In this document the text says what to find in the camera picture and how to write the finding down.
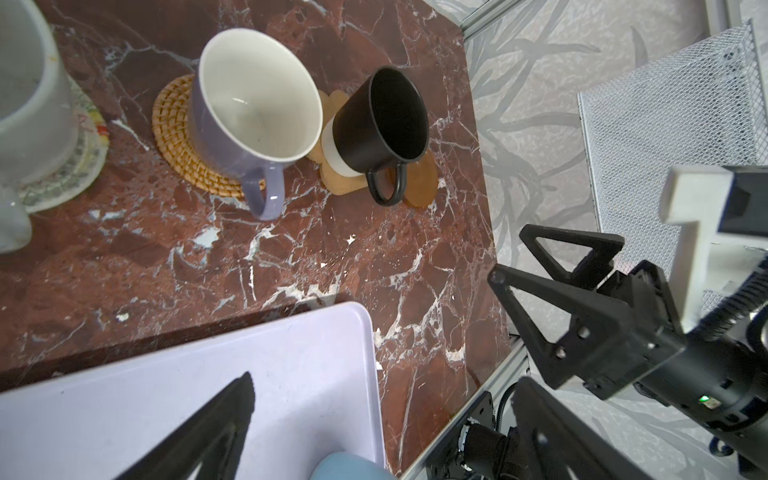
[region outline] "black mug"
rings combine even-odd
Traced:
[[[379,205],[397,204],[406,192],[406,167],[429,144],[429,119],[416,86],[401,71],[381,67],[363,83],[323,129],[323,154],[344,177],[366,175]],[[394,168],[395,191],[384,198],[376,172]]]

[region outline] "mug rim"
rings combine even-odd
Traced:
[[[422,109],[424,111],[424,126],[426,128],[427,132],[427,141],[424,142],[424,148],[422,149],[422,153],[414,158],[405,158],[399,154],[397,154],[390,146],[389,143],[387,143],[386,139],[382,135],[381,128],[379,127],[379,124],[376,122],[376,116],[373,114],[373,79],[385,70],[392,70],[394,72],[397,72],[397,74],[401,75],[404,79],[408,81],[408,83],[413,88],[413,91],[416,92],[416,94],[419,96],[419,100],[422,101]],[[413,83],[413,80],[411,78],[402,73],[399,69],[395,68],[393,65],[385,65],[383,67],[379,67],[371,74],[370,82],[368,82],[368,113],[371,115],[371,120],[373,120],[373,126],[376,127],[376,135],[378,135],[379,140],[381,140],[382,144],[384,144],[384,147],[387,149],[387,151],[398,161],[403,162],[404,164],[410,164],[413,162],[416,162],[420,160],[425,153],[427,153],[427,150],[429,150],[429,110],[427,110],[427,106],[424,105],[424,97],[422,96],[422,92],[419,91],[419,89],[416,87],[416,84]]]
[[[9,116],[0,119],[0,133],[23,122],[48,101],[51,93],[56,88],[56,82],[60,75],[61,55],[58,53],[56,40],[53,38],[53,33],[50,27],[48,27],[45,17],[40,12],[40,8],[32,0],[22,0],[21,5],[34,24],[35,34],[38,36],[38,40],[40,40],[40,59],[43,62],[43,69],[40,81],[32,95],[27,97],[21,107],[11,112]]]
[[[305,80],[309,80],[310,84],[314,87],[314,98],[315,98],[315,108],[319,112],[319,122],[316,126],[316,132],[313,135],[314,140],[310,143],[310,145],[304,150],[299,152],[296,155],[290,156],[290,157],[274,157],[272,155],[263,154],[259,151],[254,150],[253,148],[245,145],[244,142],[242,142],[240,139],[235,137],[232,132],[229,131],[226,125],[221,121],[219,116],[216,114],[216,111],[211,106],[210,102],[208,101],[208,93],[205,88],[205,81],[204,81],[204,75],[203,75],[203,69],[205,65],[205,59],[210,54],[210,49],[218,42],[222,41],[223,39],[226,39],[229,36],[232,35],[239,35],[239,34],[245,34],[245,35],[252,35],[254,38],[258,38],[259,40],[265,40],[267,42],[271,42],[273,45],[277,46],[279,50],[281,50],[283,53],[287,54],[287,56],[291,59],[291,61],[295,62],[297,65],[300,66],[300,70],[302,72],[303,77]],[[215,34],[209,41],[206,43],[205,48],[203,48],[203,53],[200,55],[200,64],[197,66],[197,77],[198,81],[200,82],[200,93],[203,97],[203,102],[205,103],[205,107],[210,113],[211,117],[216,121],[216,125],[219,126],[219,128],[224,132],[224,134],[232,140],[238,147],[242,148],[246,152],[252,154],[255,157],[263,158],[267,161],[273,161],[273,162],[292,162],[300,159],[301,157],[305,157],[315,146],[317,143],[317,140],[320,138],[320,133],[323,131],[323,103],[320,100],[320,93],[317,90],[317,86],[315,85],[315,81],[312,79],[312,75],[310,75],[309,71],[307,71],[306,66],[304,66],[304,63],[299,60],[299,58],[279,41],[277,41],[275,38],[270,37],[269,35],[262,33],[261,31],[254,30],[252,28],[230,28],[229,30],[220,31],[219,33]]]

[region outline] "white mug handle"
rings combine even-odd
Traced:
[[[32,240],[32,223],[16,186],[0,173],[0,253],[18,250]]]

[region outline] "purple mug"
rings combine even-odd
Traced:
[[[208,167],[240,182],[255,218],[274,220],[283,212],[283,169],[312,150],[322,128],[315,82],[288,48],[248,28],[222,31],[208,41],[192,87],[187,132]]]

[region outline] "red marble surface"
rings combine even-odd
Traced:
[[[33,215],[32,243],[0,257],[0,389],[356,300],[376,331],[389,464],[407,468],[509,350],[485,283],[495,249],[458,27],[406,0],[39,5],[112,143],[95,183]],[[154,146],[152,102],[235,25],[279,39],[324,91],[402,68],[430,111],[434,204],[330,196],[302,159],[283,216],[257,223],[181,180]],[[209,247],[195,241],[211,228]]]

